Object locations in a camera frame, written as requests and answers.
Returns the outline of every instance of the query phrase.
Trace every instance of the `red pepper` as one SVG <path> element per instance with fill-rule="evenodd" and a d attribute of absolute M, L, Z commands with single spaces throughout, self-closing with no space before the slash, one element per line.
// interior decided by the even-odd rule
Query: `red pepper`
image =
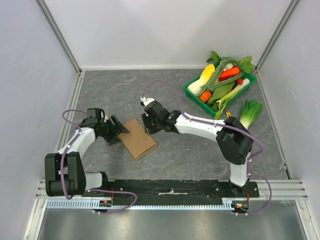
<path fill-rule="evenodd" d="M 239 85 L 244 84 L 244 81 L 242 80 L 242 78 L 241 78 L 241 77 L 240 77 L 240 78 L 238 78 L 238 79 L 236 80 L 236 82 L 237 82 Z"/>
<path fill-rule="evenodd" d="M 240 69 L 237 66 L 233 66 L 233 68 L 230 68 L 228 70 L 225 70 L 221 73 L 218 82 L 227 80 L 230 77 L 234 77 L 240 73 Z"/>

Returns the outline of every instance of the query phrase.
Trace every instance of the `silver floor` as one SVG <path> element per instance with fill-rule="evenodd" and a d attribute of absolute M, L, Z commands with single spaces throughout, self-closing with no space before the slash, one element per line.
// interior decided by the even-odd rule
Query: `silver floor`
<path fill-rule="evenodd" d="M 264 202 L 252 202 L 261 208 Z M 126 210 L 97 215 L 47 209 L 38 240 L 306 240 L 294 201 L 272 202 L 262 214 L 212 210 Z"/>

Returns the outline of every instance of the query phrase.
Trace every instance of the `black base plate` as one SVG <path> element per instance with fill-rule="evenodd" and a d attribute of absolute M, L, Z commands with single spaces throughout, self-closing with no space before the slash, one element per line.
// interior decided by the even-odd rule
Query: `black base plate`
<path fill-rule="evenodd" d="M 219 180 L 109 180 L 103 189 L 127 191 L 135 193 L 138 198 L 136 205 L 167 206 L 167 205 L 221 205 L 222 198 L 246 198 L 247 194 L 235 196 L 227 181 Z M 258 198 L 258 185 L 250 181 L 247 187 L 250 198 Z M 108 193 L 86 192 L 83 197 L 110 196 Z M 114 205 L 128 205 L 134 197 L 129 194 L 116 194 Z"/>

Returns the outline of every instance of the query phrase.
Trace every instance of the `bok choy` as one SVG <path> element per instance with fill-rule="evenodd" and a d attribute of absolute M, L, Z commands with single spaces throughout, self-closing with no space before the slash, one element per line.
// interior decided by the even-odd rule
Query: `bok choy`
<path fill-rule="evenodd" d="M 246 129 L 257 119 L 262 111 L 262 107 L 263 105 L 256 100 L 245 101 L 240 122 Z"/>

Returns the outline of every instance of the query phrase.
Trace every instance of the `gray countertop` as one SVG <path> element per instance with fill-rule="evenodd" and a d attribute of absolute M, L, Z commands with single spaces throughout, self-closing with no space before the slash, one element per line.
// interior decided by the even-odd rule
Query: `gray countertop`
<path fill-rule="evenodd" d="M 143 107 L 140 105 L 143 89 L 154 80 L 166 80 L 178 89 L 185 112 L 212 119 L 186 97 L 183 89 L 201 72 L 201 69 L 86 71 L 76 108 L 102 108 L 108 116 L 115 115 L 123 124 L 137 118 L 143 125 Z M 175 92 L 164 83 L 150 86 L 146 97 L 156 99 L 168 111 L 180 109 Z M 246 99 L 264 103 L 258 82 L 228 105 L 226 110 L 240 117 Z M 76 113 L 73 120 L 80 123 L 84 117 Z M 252 174 L 259 173 L 268 179 L 287 179 L 265 107 L 248 130 L 265 146 L 265 152 L 250 164 Z M 102 138 L 98 138 L 84 154 L 83 167 L 86 172 L 106 172 L 110 179 L 229 179 L 229 163 L 222 156 L 217 143 L 195 135 L 164 131 L 152 137 L 158 146 L 138 161 L 122 143 L 108 146 Z M 258 149 L 259 146 L 254 144 L 253 152 Z"/>

